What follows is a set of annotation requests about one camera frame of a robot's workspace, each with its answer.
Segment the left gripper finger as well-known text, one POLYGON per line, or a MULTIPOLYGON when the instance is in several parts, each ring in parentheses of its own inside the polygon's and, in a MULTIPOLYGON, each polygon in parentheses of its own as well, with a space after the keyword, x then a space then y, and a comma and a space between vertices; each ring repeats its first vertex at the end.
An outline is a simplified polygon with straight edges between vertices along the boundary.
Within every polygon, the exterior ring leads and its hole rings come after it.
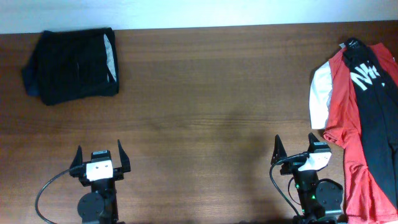
POLYGON ((130 163, 129 157, 126 154, 125 150, 123 149, 122 144, 119 139, 118 139, 118 150, 119 150, 119 157, 121 160, 121 170, 123 172, 130 172, 131 171, 131 163, 130 163))
POLYGON ((83 153, 81 146, 78 146, 75 157, 70 165, 70 168, 75 168, 83 164, 83 153))

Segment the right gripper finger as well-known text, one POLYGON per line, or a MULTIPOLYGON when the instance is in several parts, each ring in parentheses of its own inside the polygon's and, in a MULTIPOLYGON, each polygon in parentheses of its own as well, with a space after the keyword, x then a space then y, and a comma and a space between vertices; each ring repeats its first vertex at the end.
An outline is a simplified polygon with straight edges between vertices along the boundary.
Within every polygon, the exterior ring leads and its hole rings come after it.
POLYGON ((319 146, 320 141, 313 133, 308 134, 308 141, 309 141, 309 146, 307 150, 308 152, 315 152, 320 147, 319 146))
POLYGON ((271 165, 280 164, 287 157, 284 145, 277 134, 274 139, 274 151, 271 158, 271 165))

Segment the dark green Nike t-shirt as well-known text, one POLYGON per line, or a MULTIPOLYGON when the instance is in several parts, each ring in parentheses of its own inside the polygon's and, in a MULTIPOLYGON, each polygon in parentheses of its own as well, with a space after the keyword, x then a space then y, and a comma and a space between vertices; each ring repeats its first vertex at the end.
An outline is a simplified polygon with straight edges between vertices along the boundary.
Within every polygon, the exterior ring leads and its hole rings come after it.
POLYGON ((397 62, 384 45, 345 42, 345 65, 354 86, 366 163, 397 207, 397 62))

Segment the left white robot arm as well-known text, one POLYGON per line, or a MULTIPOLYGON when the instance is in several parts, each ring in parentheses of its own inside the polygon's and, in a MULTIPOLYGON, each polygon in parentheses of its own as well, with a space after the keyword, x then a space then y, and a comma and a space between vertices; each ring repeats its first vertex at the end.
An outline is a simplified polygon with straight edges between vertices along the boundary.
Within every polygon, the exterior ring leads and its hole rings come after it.
POLYGON ((79 146, 70 165, 70 176, 77 178, 91 192, 82 196, 77 205, 77 212, 84 224, 120 223, 116 182, 124 179, 124 174, 131 171, 128 155, 118 142, 121 165, 113 166, 109 150, 91 153, 91 160, 84 162, 82 148, 79 146))

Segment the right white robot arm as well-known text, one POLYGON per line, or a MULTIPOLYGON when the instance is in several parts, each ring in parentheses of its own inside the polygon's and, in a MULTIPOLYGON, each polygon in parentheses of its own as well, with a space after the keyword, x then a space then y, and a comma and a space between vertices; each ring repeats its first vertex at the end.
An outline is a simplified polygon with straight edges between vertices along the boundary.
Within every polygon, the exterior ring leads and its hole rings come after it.
POLYGON ((294 224, 338 223, 343 214, 343 186, 331 179, 319 179, 318 172, 326 168, 331 159, 331 148, 313 134, 308 134, 308 149, 292 156, 287 155, 280 136, 274 138, 269 177, 282 198, 295 212, 294 224), (289 185, 294 184, 301 212, 293 205, 273 178, 273 170, 280 167, 281 175, 291 175, 289 185))

